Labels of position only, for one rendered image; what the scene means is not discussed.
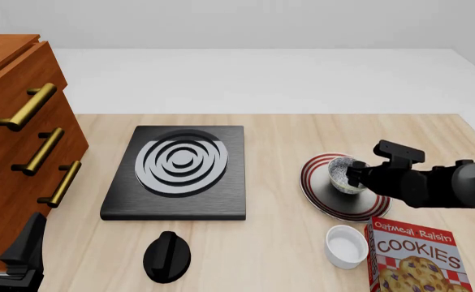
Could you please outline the flat black stove plate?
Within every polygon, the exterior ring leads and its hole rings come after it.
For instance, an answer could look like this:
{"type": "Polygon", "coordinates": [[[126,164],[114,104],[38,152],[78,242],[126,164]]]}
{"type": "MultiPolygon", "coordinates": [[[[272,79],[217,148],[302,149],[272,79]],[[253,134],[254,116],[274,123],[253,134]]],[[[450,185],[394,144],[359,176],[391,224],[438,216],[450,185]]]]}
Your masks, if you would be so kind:
{"type": "Polygon", "coordinates": [[[104,221],[243,221],[243,126],[137,126],[104,221]]]}

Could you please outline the oatmeal raisin cookies box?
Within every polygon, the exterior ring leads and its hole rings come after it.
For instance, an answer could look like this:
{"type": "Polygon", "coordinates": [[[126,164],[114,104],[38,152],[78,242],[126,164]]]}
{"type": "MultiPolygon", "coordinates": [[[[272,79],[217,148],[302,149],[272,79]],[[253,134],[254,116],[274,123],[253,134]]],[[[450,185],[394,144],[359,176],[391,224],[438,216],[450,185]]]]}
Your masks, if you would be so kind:
{"type": "Polygon", "coordinates": [[[364,234],[370,292],[473,292],[452,232],[373,217],[364,234]]]}

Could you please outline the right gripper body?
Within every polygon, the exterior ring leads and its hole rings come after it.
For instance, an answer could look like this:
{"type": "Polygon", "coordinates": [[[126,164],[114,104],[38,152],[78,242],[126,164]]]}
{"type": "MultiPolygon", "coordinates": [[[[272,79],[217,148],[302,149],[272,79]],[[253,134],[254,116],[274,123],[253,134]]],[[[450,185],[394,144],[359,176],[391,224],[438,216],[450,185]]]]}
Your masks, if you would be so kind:
{"type": "Polygon", "coordinates": [[[404,169],[389,167],[387,163],[361,170],[360,182],[381,196],[401,196],[401,178],[404,169]]]}

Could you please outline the round black stove knob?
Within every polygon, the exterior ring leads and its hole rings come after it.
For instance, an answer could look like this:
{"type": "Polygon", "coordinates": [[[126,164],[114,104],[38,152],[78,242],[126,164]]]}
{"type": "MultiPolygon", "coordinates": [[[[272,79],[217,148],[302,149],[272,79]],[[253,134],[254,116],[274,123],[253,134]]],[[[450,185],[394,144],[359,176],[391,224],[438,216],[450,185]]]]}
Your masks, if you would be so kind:
{"type": "Polygon", "coordinates": [[[175,232],[164,231],[147,247],[143,267],[152,281],[169,284],[188,271],[191,258],[188,243],[175,232]]]}

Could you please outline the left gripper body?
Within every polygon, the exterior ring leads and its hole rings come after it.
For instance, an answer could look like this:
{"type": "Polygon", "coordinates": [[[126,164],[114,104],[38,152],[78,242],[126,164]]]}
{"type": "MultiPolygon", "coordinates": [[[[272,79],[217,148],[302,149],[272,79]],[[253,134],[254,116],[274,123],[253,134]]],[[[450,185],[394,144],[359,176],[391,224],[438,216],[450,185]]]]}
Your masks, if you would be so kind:
{"type": "Polygon", "coordinates": [[[0,272],[0,292],[38,292],[44,278],[44,265],[9,264],[0,272]]]}

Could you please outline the white ramekin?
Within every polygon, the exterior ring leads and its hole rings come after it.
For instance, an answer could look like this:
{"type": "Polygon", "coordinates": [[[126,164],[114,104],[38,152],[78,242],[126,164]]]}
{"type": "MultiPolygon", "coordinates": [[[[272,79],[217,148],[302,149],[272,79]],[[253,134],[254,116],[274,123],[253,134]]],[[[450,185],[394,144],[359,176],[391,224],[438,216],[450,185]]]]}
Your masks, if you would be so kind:
{"type": "Polygon", "coordinates": [[[335,267],[354,269],[366,259],[369,245],[364,235],[355,228],[335,225],[326,233],[324,252],[335,267]]]}

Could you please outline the plate with red rings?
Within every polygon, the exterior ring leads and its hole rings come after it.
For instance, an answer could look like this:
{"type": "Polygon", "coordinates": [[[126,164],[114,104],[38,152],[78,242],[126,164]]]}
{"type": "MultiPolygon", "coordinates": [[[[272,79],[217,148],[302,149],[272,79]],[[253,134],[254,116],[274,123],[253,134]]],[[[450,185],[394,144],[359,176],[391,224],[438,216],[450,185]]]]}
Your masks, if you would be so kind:
{"type": "Polygon", "coordinates": [[[328,166],[340,152],[324,152],[311,157],[300,169],[299,184],[306,199],[327,216],[350,223],[367,223],[372,217],[385,216],[392,199],[370,190],[359,194],[344,194],[331,184],[328,166]]]}

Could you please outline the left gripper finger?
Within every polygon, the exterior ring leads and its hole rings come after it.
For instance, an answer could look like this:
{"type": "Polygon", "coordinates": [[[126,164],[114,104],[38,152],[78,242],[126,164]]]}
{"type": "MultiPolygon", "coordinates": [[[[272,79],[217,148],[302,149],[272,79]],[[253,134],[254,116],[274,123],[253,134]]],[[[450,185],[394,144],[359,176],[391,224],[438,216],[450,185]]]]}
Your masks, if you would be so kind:
{"type": "Polygon", "coordinates": [[[16,240],[3,252],[0,260],[7,268],[44,268],[42,243],[46,218],[34,213],[27,221],[16,240]]]}

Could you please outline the black speckled bowl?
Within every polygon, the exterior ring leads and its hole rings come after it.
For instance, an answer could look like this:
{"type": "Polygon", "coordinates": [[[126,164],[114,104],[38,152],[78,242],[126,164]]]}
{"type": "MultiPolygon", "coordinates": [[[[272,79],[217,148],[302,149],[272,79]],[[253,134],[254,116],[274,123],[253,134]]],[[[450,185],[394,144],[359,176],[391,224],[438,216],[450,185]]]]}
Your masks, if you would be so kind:
{"type": "Polygon", "coordinates": [[[336,157],[328,164],[330,183],[337,191],[341,191],[344,194],[360,194],[367,189],[363,184],[353,187],[348,183],[346,172],[353,162],[356,162],[353,157],[336,157]]]}

